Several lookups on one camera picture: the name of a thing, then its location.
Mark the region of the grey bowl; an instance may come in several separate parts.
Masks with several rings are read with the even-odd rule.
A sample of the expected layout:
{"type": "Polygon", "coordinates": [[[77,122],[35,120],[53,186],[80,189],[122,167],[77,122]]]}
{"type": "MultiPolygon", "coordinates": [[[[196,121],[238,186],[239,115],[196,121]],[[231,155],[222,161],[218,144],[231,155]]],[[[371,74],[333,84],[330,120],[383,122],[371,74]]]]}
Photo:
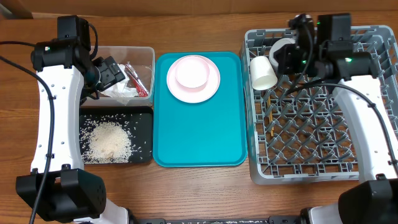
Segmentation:
{"type": "Polygon", "coordinates": [[[278,50],[280,50],[283,46],[285,46],[287,44],[295,44],[295,40],[291,39],[291,38],[282,38],[282,39],[278,40],[277,42],[275,42],[269,51],[268,59],[275,71],[277,71],[278,66],[279,66],[279,63],[276,60],[275,54],[278,50]]]}

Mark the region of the white tissue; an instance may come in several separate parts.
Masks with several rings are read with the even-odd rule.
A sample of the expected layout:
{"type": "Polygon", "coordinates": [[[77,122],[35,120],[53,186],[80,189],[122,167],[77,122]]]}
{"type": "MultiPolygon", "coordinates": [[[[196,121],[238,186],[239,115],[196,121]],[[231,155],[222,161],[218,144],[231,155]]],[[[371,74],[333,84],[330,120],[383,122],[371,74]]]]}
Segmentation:
{"type": "Polygon", "coordinates": [[[139,96],[136,88],[128,86],[130,79],[125,72],[125,65],[118,64],[118,66],[121,69],[125,79],[121,80],[120,82],[117,82],[116,84],[109,87],[105,91],[102,91],[101,94],[113,98],[120,98],[120,97],[129,98],[129,97],[139,96]]]}

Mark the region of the white cup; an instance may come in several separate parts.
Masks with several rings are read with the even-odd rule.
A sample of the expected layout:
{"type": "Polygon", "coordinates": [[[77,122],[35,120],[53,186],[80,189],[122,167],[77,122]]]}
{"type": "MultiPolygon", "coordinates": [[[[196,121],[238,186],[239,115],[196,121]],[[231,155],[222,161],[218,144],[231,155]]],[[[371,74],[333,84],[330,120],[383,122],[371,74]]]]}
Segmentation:
{"type": "Polygon", "coordinates": [[[255,90],[268,90],[277,83],[277,76],[267,57],[258,56],[253,58],[249,68],[252,87],[255,90]]]}

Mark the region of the red sauce packet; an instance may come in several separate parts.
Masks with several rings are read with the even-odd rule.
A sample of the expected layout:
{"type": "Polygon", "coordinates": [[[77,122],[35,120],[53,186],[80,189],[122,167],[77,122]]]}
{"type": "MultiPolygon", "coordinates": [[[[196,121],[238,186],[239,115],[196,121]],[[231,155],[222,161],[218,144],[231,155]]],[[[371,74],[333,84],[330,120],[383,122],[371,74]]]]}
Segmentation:
{"type": "Polygon", "coordinates": [[[127,64],[125,64],[125,72],[129,76],[130,80],[133,82],[134,86],[136,87],[138,95],[140,97],[149,96],[149,91],[144,86],[144,84],[141,82],[136,70],[132,67],[132,65],[129,62],[127,64]]]}

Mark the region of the small pink plate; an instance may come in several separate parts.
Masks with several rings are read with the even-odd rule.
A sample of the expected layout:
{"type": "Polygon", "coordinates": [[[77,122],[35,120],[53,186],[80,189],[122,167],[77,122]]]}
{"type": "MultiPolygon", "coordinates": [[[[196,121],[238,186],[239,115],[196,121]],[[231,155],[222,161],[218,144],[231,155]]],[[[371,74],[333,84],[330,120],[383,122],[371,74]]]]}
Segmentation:
{"type": "Polygon", "coordinates": [[[175,78],[181,86],[199,88],[210,76],[208,63],[199,55],[188,55],[178,60],[175,68],[175,78]]]}

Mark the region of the large white plate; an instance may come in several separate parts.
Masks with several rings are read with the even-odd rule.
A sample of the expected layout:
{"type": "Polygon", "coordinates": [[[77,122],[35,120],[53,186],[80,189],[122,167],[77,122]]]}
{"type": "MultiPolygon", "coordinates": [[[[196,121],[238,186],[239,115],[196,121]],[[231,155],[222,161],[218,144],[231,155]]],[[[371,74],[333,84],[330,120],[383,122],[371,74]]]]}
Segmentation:
{"type": "Polygon", "coordinates": [[[167,72],[167,78],[166,78],[167,87],[171,92],[171,94],[174,97],[176,97],[176,99],[182,102],[185,103],[204,102],[206,100],[209,100],[218,91],[218,88],[220,87],[221,75],[220,71],[218,70],[218,67],[209,58],[204,57],[202,55],[199,56],[202,57],[210,67],[210,76],[208,78],[208,81],[203,86],[199,88],[186,88],[178,83],[178,81],[175,78],[175,68],[178,60],[181,58],[175,61],[170,66],[167,72]]]}

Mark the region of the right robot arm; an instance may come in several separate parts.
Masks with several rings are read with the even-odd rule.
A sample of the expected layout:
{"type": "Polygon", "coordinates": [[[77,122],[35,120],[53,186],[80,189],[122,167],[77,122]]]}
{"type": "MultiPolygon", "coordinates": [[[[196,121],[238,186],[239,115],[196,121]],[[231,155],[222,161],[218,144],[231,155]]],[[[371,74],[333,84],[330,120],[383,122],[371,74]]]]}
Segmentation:
{"type": "Polygon", "coordinates": [[[269,52],[278,72],[310,70],[343,112],[356,150],[361,183],[338,202],[304,208],[297,223],[397,223],[397,138],[381,98],[370,53],[355,52],[352,40],[304,44],[288,38],[269,52]]]}

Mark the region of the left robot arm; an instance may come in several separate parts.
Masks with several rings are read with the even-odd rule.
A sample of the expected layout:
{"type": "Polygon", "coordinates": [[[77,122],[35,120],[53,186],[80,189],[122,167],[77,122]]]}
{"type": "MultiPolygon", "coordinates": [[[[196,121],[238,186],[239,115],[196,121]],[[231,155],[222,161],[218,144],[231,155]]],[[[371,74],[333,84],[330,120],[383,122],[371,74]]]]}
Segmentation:
{"type": "Polygon", "coordinates": [[[79,109],[85,83],[97,83],[91,44],[66,35],[39,42],[31,75],[39,86],[39,130],[30,174],[16,179],[17,194],[32,208],[30,222],[133,223],[131,212],[106,197],[101,177],[84,170],[79,109]]]}

